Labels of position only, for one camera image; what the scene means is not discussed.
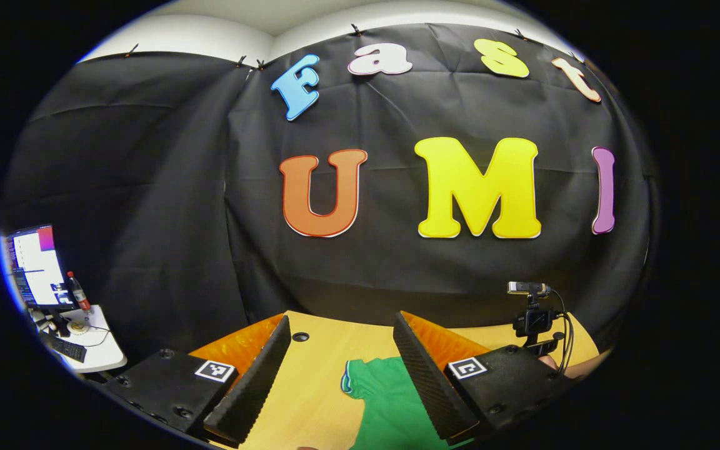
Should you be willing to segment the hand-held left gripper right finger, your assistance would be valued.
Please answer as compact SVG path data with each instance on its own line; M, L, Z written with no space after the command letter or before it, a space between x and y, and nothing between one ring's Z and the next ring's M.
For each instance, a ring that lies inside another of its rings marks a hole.
M489 350L405 311L392 338L432 426L449 444L511 428L573 386L525 347Z

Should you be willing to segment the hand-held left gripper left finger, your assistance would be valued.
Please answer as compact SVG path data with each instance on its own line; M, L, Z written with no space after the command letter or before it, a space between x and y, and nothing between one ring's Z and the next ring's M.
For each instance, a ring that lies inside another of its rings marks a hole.
M157 351L102 390L177 432L238 446L257 421L290 344L289 318L277 314L191 353Z

